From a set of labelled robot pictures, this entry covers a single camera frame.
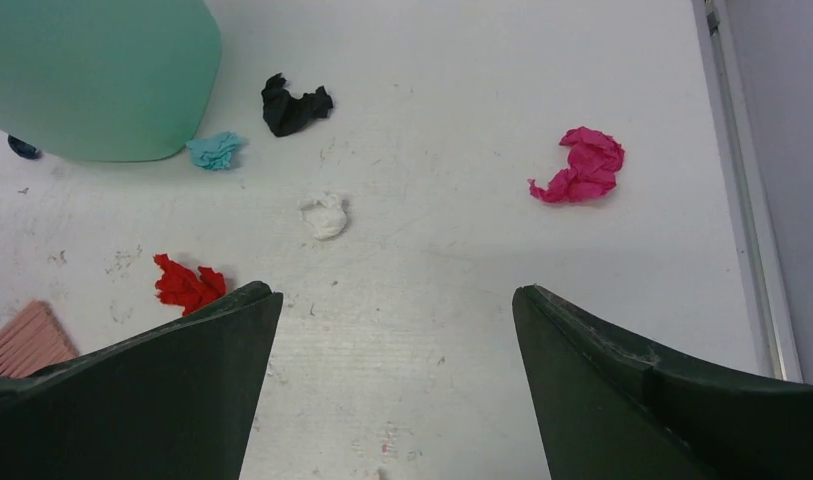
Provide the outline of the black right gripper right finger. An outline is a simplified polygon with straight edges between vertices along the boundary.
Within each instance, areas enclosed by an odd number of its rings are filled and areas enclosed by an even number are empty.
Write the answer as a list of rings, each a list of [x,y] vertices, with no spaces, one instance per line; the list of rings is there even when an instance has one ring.
[[[714,364],[537,285],[513,319],[554,479],[813,479],[813,385]]]

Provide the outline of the pink hand brush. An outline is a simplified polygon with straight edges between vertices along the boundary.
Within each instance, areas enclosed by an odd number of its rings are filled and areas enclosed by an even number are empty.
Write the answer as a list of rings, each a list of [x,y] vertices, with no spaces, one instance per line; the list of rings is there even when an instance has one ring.
[[[78,355],[69,335],[43,301],[30,302],[0,329],[0,377],[24,378]]]

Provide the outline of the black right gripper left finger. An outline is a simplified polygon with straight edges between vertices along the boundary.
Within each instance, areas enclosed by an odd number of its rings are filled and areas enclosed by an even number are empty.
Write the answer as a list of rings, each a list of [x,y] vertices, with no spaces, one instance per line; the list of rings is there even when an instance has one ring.
[[[283,296],[248,283],[202,309],[0,377],[0,479],[236,479]]]

